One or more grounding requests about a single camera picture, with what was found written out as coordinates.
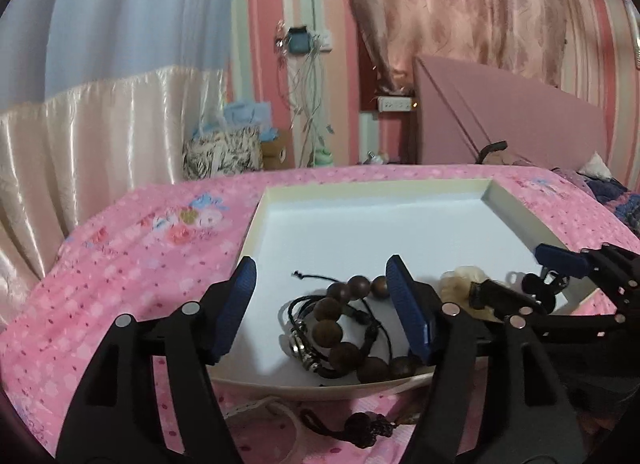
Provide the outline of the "blue and cream curtain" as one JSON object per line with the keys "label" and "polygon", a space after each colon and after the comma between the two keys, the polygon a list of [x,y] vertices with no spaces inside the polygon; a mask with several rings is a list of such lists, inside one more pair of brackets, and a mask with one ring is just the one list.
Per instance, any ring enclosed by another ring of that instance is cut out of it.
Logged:
{"label": "blue and cream curtain", "polygon": [[1,320],[66,236],[128,191],[183,177],[218,117],[231,0],[1,0]]}

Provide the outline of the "teal pouch charger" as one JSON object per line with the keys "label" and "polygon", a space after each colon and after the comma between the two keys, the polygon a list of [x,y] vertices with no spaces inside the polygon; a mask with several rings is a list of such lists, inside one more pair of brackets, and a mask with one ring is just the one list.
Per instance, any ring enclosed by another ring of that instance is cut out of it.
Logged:
{"label": "teal pouch charger", "polygon": [[291,56],[306,56],[311,52],[312,36],[306,25],[288,29],[286,48]]}

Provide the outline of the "black white floral bag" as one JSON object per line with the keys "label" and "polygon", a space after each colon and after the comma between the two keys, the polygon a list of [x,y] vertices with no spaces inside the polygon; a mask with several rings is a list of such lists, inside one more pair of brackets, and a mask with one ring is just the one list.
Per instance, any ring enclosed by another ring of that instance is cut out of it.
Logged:
{"label": "black white floral bag", "polygon": [[186,180],[260,172],[264,168],[257,126],[219,129],[196,135],[182,149]]}

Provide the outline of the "white wall socket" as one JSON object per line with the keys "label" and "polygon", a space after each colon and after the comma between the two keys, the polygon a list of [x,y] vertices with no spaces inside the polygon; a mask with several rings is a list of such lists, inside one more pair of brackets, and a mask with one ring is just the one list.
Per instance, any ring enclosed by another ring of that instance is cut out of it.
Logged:
{"label": "white wall socket", "polygon": [[314,46],[319,52],[333,50],[332,33],[329,30],[314,31]]}

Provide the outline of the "purple patterned pillow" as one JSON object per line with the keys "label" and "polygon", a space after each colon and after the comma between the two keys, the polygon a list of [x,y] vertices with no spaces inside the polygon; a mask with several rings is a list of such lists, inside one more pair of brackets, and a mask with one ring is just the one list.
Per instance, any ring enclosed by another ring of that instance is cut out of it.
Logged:
{"label": "purple patterned pillow", "polygon": [[638,193],[631,192],[615,178],[599,179],[565,168],[555,168],[553,172],[605,206],[635,236],[639,236],[640,195]]}

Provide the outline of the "light blue gift bag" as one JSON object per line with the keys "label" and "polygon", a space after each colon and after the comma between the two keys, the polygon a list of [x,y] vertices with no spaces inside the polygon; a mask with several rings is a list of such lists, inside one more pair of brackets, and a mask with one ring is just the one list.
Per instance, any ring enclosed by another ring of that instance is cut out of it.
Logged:
{"label": "light blue gift bag", "polygon": [[272,124],[270,102],[237,101],[201,116],[192,138],[204,137],[212,132],[235,132],[244,128],[257,128],[261,142],[271,141],[279,135]]}

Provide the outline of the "pink patterned curtain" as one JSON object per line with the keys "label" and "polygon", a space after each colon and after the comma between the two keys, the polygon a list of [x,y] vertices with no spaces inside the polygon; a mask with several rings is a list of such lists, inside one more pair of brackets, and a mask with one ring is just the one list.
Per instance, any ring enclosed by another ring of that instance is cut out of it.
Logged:
{"label": "pink patterned curtain", "polygon": [[386,94],[414,89],[413,61],[443,57],[555,86],[566,36],[562,0],[350,0]]}

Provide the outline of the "white power strip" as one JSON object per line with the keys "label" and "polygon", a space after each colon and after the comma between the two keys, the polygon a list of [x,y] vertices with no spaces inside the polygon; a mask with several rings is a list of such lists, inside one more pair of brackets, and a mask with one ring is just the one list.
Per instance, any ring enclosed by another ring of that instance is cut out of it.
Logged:
{"label": "white power strip", "polygon": [[381,96],[378,97],[378,112],[402,113],[411,112],[414,108],[410,97]]}

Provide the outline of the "pink padded headboard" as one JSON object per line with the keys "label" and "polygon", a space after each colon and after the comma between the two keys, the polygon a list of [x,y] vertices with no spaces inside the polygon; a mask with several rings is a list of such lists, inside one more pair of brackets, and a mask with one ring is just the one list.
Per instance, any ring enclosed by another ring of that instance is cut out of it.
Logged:
{"label": "pink padded headboard", "polygon": [[558,88],[468,61],[414,59],[418,162],[473,164],[504,141],[535,166],[578,169],[605,156],[601,109]]}

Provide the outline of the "white shallow tray box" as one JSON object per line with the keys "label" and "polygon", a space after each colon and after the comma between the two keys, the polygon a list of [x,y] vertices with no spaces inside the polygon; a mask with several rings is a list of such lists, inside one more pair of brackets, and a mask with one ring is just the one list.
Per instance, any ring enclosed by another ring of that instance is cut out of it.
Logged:
{"label": "white shallow tray box", "polygon": [[311,401],[397,394],[426,385],[430,370],[367,385],[353,376],[324,380],[306,371],[288,350],[288,304],[322,292],[332,279],[380,276],[394,255],[428,284],[461,266],[517,284],[539,271],[533,251],[541,243],[563,246],[564,240],[493,179],[267,189],[241,248],[256,264],[256,288],[231,350],[210,369],[210,378],[217,387],[249,397]]}

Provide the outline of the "watch with beige strap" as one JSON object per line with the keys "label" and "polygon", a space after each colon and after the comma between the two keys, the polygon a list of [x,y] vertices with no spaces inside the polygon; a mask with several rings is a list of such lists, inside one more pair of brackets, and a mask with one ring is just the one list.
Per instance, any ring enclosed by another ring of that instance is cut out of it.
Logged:
{"label": "watch with beige strap", "polygon": [[235,406],[224,414],[243,463],[301,463],[306,428],[284,402],[268,397]]}

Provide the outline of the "brown cardboard box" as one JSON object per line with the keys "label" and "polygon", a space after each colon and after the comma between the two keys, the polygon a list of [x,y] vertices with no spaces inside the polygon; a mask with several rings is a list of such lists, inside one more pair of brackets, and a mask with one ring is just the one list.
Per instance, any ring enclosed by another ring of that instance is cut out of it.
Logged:
{"label": "brown cardboard box", "polygon": [[295,167],[293,139],[289,129],[279,129],[276,138],[262,142],[260,147],[262,148],[262,164],[268,172]]}

